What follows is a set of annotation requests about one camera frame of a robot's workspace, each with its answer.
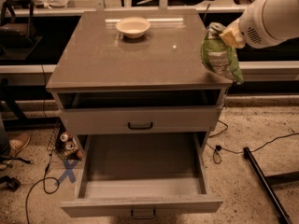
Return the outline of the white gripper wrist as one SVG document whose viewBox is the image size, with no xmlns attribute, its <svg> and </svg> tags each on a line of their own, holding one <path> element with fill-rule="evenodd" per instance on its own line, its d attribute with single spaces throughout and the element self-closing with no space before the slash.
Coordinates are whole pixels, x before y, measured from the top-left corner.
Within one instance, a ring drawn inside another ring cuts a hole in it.
<svg viewBox="0 0 299 224">
<path fill-rule="evenodd" d="M 221 40 L 229 47 L 242 49 L 246 43 L 255 49 L 276 46 L 280 41 L 270 35 L 263 22 L 263 9 L 267 0 L 255 0 L 239 20 L 230 23 L 220 34 Z"/>
</svg>

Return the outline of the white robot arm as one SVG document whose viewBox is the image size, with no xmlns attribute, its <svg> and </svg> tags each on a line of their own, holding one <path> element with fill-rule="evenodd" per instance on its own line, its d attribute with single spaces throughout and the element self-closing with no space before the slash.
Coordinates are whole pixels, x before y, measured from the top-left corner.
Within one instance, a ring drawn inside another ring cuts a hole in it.
<svg viewBox="0 0 299 224">
<path fill-rule="evenodd" d="M 274 47 L 299 37 L 299 0 L 255 0 L 225 28 L 220 38 L 230 47 Z"/>
</svg>

